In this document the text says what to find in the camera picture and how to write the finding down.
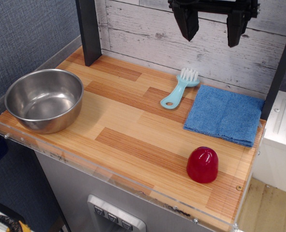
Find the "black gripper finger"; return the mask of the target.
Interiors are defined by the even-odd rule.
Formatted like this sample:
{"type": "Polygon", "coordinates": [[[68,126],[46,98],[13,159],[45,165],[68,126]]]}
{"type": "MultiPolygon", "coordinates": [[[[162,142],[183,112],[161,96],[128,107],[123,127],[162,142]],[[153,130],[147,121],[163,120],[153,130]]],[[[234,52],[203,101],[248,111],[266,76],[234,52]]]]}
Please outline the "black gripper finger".
{"type": "Polygon", "coordinates": [[[182,36],[191,41],[199,30],[198,11],[174,7],[173,13],[182,36]]]}
{"type": "Polygon", "coordinates": [[[240,37],[245,33],[251,14],[246,11],[232,11],[227,17],[228,46],[235,47],[239,44],[240,37]]]}

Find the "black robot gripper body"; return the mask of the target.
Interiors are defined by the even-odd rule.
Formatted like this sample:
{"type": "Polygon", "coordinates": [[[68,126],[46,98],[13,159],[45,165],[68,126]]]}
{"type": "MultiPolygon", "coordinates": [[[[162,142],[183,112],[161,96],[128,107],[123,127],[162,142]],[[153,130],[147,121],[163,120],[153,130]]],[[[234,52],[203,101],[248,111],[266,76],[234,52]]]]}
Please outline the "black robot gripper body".
{"type": "Polygon", "coordinates": [[[221,15],[240,12],[257,17],[260,11],[257,0],[169,0],[168,4],[173,11],[183,9],[221,15]]]}

